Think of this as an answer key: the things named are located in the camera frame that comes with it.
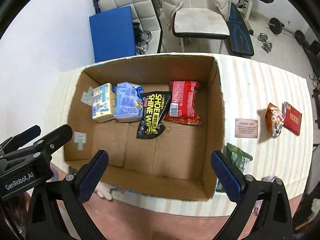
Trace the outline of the chrome dumbbells by mat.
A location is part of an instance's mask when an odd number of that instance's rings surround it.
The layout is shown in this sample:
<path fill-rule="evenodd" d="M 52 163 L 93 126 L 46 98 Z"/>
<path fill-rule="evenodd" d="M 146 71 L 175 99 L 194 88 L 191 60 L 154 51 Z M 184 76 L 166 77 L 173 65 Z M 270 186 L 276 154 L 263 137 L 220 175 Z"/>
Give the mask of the chrome dumbbells by mat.
<path fill-rule="evenodd" d="M 136 54 L 144 55 L 149 49 L 149 43 L 152 40 L 152 33 L 148 30 L 142 31 L 140 29 L 135 32 Z"/>

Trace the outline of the green snack bag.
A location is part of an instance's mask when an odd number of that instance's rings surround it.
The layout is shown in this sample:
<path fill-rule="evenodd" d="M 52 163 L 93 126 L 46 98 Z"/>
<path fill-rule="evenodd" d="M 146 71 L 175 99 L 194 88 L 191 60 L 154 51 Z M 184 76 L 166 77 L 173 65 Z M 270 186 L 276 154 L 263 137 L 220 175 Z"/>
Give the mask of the green snack bag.
<path fill-rule="evenodd" d="M 238 148 L 237 146 L 229 142 L 227 143 L 226 146 L 224 146 L 222 153 L 227 159 L 227 161 L 231 164 L 234 164 L 242 173 L 244 172 L 247 164 L 253 160 L 253 157 L 250 154 L 246 153 L 241 148 Z M 216 157 L 215 158 L 212 157 L 211 159 L 212 168 L 213 169 L 214 167 L 220 168 L 221 162 L 220 164 L 218 163 L 213 164 L 214 162 L 216 162 Z M 220 193 L 225 193 L 225 189 L 223 188 L 219 180 L 217 180 L 215 191 Z"/>

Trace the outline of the light blue tissue pack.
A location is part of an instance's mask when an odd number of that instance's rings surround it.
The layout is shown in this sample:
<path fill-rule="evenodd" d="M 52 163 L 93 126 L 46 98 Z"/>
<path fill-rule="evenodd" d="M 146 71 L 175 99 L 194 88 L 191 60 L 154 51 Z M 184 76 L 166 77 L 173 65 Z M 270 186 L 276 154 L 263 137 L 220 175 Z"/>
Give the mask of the light blue tissue pack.
<path fill-rule="evenodd" d="M 117 84 L 114 118 L 119 122 L 136 122 L 142 119 L 142 86 L 129 82 Z"/>

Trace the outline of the dark blue weight bench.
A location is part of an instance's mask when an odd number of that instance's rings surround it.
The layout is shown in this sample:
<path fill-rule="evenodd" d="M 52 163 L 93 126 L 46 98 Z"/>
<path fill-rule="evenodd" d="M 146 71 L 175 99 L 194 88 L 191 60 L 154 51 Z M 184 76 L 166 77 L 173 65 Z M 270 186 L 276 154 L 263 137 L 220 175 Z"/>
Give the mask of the dark blue weight bench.
<path fill-rule="evenodd" d="M 247 26 L 236 5 L 231 4 L 230 16 L 227 21 L 229 29 L 229 47 L 233 54 L 252 57 L 254 48 Z"/>

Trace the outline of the black barbell on floor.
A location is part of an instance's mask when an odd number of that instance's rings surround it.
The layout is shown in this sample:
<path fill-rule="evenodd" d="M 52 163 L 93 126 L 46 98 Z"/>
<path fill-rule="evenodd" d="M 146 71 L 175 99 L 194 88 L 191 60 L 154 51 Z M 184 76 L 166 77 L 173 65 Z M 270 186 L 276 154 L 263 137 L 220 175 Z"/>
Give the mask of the black barbell on floor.
<path fill-rule="evenodd" d="M 286 28 L 283 23 L 280 22 L 277 18 L 273 17 L 268 22 L 269 29 L 272 31 L 274 35 L 279 35 L 283 31 L 286 31 L 294 36 L 296 41 L 303 46 L 304 48 L 309 48 L 310 44 L 307 42 L 304 33 L 300 30 L 295 32 L 291 31 L 290 29 Z"/>

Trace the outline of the cream blue tissue pack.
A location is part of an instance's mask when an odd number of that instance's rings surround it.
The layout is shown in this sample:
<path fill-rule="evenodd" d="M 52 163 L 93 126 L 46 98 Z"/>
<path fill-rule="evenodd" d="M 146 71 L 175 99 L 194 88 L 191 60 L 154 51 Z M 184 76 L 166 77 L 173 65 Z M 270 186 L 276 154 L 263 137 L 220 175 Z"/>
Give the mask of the cream blue tissue pack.
<path fill-rule="evenodd" d="M 116 86 L 106 83 L 93 89 L 92 119 L 106 122 L 114 119 Z"/>

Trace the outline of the pink green life card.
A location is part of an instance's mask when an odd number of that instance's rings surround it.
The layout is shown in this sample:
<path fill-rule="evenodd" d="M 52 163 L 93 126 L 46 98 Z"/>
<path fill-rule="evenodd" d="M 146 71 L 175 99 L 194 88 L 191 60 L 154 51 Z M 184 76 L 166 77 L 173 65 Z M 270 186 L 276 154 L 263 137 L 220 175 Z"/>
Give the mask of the pink green life card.
<path fill-rule="evenodd" d="M 258 120 L 254 119 L 235 119 L 235 137 L 236 138 L 257 138 Z"/>

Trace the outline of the orange snack bag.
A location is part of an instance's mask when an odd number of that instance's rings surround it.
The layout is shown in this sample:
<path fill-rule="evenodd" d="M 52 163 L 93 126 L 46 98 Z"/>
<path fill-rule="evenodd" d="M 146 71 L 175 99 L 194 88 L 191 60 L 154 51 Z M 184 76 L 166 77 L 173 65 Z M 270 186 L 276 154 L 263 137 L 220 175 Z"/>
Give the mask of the orange snack bag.
<path fill-rule="evenodd" d="M 284 116 L 282 111 L 272 103 L 268 104 L 265 114 L 266 126 L 272 138 L 277 138 L 281 134 L 284 124 Z"/>

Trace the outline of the red noodle pack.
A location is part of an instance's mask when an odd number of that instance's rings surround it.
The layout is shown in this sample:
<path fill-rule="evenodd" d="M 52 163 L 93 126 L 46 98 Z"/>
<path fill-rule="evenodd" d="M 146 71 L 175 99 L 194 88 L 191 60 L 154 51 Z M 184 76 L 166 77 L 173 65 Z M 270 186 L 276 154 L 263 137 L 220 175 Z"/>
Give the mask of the red noodle pack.
<path fill-rule="evenodd" d="M 195 97 L 201 84 L 197 81 L 171 81 L 171 103 L 164 120 L 183 125 L 201 124 L 195 112 Z"/>

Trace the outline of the white padded chair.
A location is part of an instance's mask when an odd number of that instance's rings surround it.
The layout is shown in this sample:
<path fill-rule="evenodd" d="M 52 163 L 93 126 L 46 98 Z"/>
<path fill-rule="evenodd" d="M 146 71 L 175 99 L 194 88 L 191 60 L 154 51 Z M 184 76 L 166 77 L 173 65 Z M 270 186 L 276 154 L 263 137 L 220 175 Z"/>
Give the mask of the white padded chair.
<path fill-rule="evenodd" d="M 222 41 L 229 37 L 227 21 L 221 14 L 207 8 L 181 8 L 174 16 L 174 25 L 170 31 L 180 39 L 182 50 L 186 38 Z"/>

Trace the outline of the striped cream tablecloth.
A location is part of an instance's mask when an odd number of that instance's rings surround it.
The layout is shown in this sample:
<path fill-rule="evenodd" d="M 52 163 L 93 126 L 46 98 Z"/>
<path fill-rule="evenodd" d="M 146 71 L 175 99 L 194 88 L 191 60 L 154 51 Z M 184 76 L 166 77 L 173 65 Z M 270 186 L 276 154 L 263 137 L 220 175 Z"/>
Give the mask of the striped cream tablecloth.
<path fill-rule="evenodd" d="M 245 173 L 256 179 L 277 176 L 283 181 L 289 198 L 302 194 L 311 166 L 313 144 L 312 107 L 306 79 L 254 60 L 223 54 L 191 54 L 213 55 L 216 58 L 224 106 L 225 137 L 222 148 L 229 142 L 253 157 L 247 164 Z M 44 112 L 44 133 L 68 124 L 68 113 L 79 74 L 84 68 L 97 64 L 59 75 Z M 300 135 L 296 136 L 283 126 L 279 137 L 274 139 L 268 132 L 265 114 L 268 104 L 272 103 L 284 116 L 284 102 L 288 102 L 302 114 Z M 258 120 L 258 137 L 236 138 L 236 118 Z M 63 171 L 68 171 L 72 166 L 64 161 L 63 148 L 53 155 L 53 163 Z M 109 185 L 116 188 L 112 192 L 113 198 L 161 213 L 202 217 L 227 216 L 235 207 L 226 194 L 215 190 L 212 198 L 207 200 L 179 200 Z"/>

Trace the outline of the chrome dumbbell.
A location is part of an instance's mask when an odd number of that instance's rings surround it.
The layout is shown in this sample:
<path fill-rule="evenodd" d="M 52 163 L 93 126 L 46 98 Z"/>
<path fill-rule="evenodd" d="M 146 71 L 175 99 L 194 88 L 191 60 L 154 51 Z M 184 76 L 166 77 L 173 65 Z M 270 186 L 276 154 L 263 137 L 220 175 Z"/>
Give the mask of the chrome dumbbell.
<path fill-rule="evenodd" d="M 262 48 L 267 53 L 270 53 L 272 51 L 272 43 L 268 41 L 268 36 L 265 33 L 260 33 L 257 37 L 257 39 L 262 43 Z"/>

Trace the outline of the black shoe shine wipes pack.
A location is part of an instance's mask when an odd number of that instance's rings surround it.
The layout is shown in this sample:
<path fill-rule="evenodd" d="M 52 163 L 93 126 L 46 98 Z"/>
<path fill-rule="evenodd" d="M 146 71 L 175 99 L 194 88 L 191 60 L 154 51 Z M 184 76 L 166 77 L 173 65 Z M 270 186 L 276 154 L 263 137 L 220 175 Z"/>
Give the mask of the black shoe shine wipes pack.
<path fill-rule="evenodd" d="M 143 116 L 137 129 L 137 139 L 153 139 L 161 135 L 165 126 L 161 123 L 167 114 L 171 92 L 153 91 L 143 93 Z"/>

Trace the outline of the red flat packet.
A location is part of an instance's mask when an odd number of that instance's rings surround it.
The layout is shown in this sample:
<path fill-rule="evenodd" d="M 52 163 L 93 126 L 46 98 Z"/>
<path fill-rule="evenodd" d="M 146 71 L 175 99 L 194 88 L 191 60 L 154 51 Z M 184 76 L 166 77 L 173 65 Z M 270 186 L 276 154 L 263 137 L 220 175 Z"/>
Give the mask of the red flat packet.
<path fill-rule="evenodd" d="M 284 127 L 296 136 L 300 135 L 302 114 L 288 102 L 284 102 Z"/>

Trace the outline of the brown cardboard box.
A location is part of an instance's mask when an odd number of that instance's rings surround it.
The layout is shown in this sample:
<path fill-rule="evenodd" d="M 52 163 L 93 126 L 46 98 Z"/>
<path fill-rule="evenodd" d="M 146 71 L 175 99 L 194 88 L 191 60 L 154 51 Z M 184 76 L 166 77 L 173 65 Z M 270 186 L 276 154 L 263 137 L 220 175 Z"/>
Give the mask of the brown cardboard box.
<path fill-rule="evenodd" d="M 198 82 L 188 93 L 199 125 L 173 123 L 160 110 L 162 96 L 171 93 L 172 81 Z M 82 102 L 84 92 L 105 83 L 130 82 L 149 93 L 141 121 L 97 122 Z M 88 163 L 99 150 L 109 156 L 103 181 L 121 189 L 161 198 L 207 200 L 215 190 L 211 154 L 221 150 L 225 137 L 220 74 L 213 55 L 168 54 L 136 56 L 86 67 L 75 84 L 67 123 L 75 135 L 65 144 L 64 161 L 74 168 Z"/>

